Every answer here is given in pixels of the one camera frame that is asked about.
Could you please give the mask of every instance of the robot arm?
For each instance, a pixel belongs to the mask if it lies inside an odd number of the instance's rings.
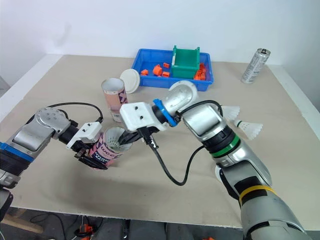
[[[266,166],[228,127],[212,106],[214,101],[197,101],[194,84],[180,81],[169,89],[163,101],[155,99],[153,106],[144,102],[124,104],[120,114],[128,131],[123,133],[119,143],[144,138],[146,144],[156,149],[158,146],[152,133],[175,127],[183,119],[221,167],[219,174],[224,186],[239,202],[245,239],[310,240],[290,208],[271,188],[272,181]],[[80,129],[77,126],[58,109],[42,108],[6,143],[0,142],[0,220],[13,199],[7,189],[18,183],[21,173],[51,138],[59,139],[75,151],[75,157],[81,162],[106,169],[103,164],[86,156],[86,150],[98,140],[100,123],[85,123]]]
[[[238,200],[246,240],[310,240],[302,225],[286,203],[271,188],[270,173],[250,147],[228,127],[212,104],[194,104],[198,99],[196,87],[188,81],[175,83],[167,97],[154,106],[129,103],[120,109],[129,131],[120,138],[124,144],[129,135],[143,137],[155,144],[151,131],[174,127],[180,119],[204,145],[215,163],[221,167],[220,176],[229,195]]]
[[[51,138],[66,144],[76,152],[75,157],[86,165],[107,169],[86,155],[86,150],[97,142],[101,133],[100,122],[87,122],[80,129],[73,120],[53,107],[39,109],[34,116],[6,142],[0,142],[0,221],[13,201],[7,189],[14,188],[24,170],[43,151]]]

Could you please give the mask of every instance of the yellow tape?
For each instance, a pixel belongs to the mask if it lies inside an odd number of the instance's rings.
[[[241,192],[240,196],[239,196],[239,202],[240,204],[242,205],[242,198],[247,195],[248,193],[252,192],[252,191],[255,191],[255,190],[267,190],[267,191],[270,191],[272,193],[274,193],[275,195],[276,192],[269,186],[264,186],[264,185],[256,185],[256,186],[251,186],[251,187],[248,187],[246,190],[244,190],[243,192]]]

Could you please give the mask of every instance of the beige table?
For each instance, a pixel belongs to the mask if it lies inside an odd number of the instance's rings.
[[[132,62],[130,58],[63,56],[4,118],[0,139],[6,141],[37,109],[60,102],[95,104],[105,116],[104,128],[117,125],[100,84],[118,77]],[[275,191],[302,225],[319,230],[320,141],[267,67],[251,85],[239,80],[245,68],[242,63],[214,62],[215,82],[199,95],[226,106],[240,106],[241,119],[264,124],[260,135],[247,143],[264,161]],[[151,102],[167,91],[139,87],[128,100]],[[86,106],[63,109],[80,125],[98,116]],[[183,123],[154,136],[168,169],[181,180],[191,153],[201,144]],[[140,141],[107,171],[91,169],[73,155],[61,142],[51,140],[12,190],[12,205],[90,216],[241,227],[238,203],[217,181],[214,162],[205,150],[194,158],[183,187],[169,181],[152,151]]]

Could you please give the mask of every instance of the blue ring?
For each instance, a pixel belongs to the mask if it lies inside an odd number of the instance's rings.
[[[30,163],[33,162],[34,158],[32,156],[29,156],[28,154],[25,154],[24,152],[22,151],[19,151],[18,149],[15,149],[14,147],[4,143],[4,142],[0,142],[0,149],[1,150],[6,150],[8,151],[9,153],[12,153]]]
[[[171,127],[177,126],[177,122],[172,118],[172,116],[169,114],[169,112],[165,109],[164,105],[162,104],[162,101],[160,99],[154,99],[153,103],[160,109],[163,116],[168,120],[168,123]]]

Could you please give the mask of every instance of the white feather shuttlecock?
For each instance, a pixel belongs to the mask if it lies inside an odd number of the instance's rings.
[[[124,129],[122,127],[112,127],[106,131],[106,144],[115,152],[125,152],[131,148],[132,143],[120,145],[119,138],[124,133]]]
[[[240,112],[239,106],[221,106],[221,108],[222,108],[223,118],[228,121],[235,120],[238,117]]]
[[[251,123],[239,119],[234,120],[233,124],[237,128],[241,129],[249,140],[253,140],[256,136],[258,136],[264,126],[261,123]]]

